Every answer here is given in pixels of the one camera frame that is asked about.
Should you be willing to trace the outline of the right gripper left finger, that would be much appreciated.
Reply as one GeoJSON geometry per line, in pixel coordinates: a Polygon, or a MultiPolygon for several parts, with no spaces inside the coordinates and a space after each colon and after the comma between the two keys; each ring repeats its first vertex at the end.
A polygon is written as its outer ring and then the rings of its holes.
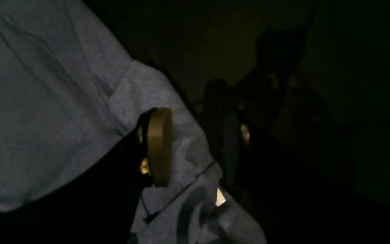
{"type": "Polygon", "coordinates": [[[146,187],[169,185],[172,110],[152,108],[135,129],[65,186],[0,213],[0,244],[125,244],[146,187]]]}

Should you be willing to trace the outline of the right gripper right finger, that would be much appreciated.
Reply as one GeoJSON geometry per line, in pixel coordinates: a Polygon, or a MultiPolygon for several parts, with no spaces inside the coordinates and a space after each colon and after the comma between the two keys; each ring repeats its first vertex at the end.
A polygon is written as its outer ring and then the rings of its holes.
{"type": "Polygon", "coordinates": [[[390,206],[305,167],[239,110],[220,125],[224,185],[269,244],[390,244],[390,206]]]}

